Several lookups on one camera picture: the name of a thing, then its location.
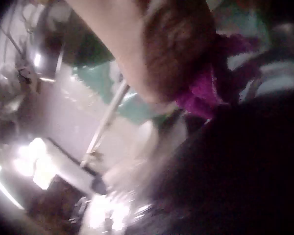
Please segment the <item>purple scarf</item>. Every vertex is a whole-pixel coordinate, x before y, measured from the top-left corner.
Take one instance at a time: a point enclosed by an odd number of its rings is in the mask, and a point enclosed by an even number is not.
[[[227,59],[240,53],[255,52],[258,43],[256,38],[238,34],[230,37],[217,35],[214,45],[203,56],[204,61],[200,63],[195,80],[177,96],[177,105],[190,113],[212,119],[219,105],[237,103],[239,93],[260,72],[249,62],[231,71]]]

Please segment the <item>purple fuzzy clothing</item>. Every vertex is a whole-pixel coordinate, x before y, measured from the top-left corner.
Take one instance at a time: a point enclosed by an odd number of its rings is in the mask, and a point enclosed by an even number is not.
[[[203,55],[204,61],[200,63],[194,81],[177,96],[177,105],[190,113],[212,119],[219,105],[238,102],[239,92],[260,72],[257,66],[249,62],[231,71],[227,59],[241,53],[255,52],[258,42],[256,38],[238,34],[230,37],[217,35],[209,52]]]

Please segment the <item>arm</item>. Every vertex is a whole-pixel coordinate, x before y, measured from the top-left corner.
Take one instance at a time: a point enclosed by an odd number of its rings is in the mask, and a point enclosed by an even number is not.
[[[205,1],[67,0],[116,58],[148,103],[169,102],[209,47],[214,22]]]

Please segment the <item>person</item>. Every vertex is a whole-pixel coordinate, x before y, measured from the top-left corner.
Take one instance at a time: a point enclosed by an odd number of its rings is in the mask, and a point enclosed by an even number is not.
[[[149,103],[187,90],[218,40],[205,1],[67,1]],[[127,235],[294,234],[294,90],[216,110],[141,187],[152,206]]]

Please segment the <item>forearm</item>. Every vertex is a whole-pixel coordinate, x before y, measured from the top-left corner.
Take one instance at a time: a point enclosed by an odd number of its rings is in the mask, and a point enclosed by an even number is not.
[[[205,1],[67,1],[112,52],[128,84],[149,103],[174,100],[188,80],[189,65],[214,34]]]

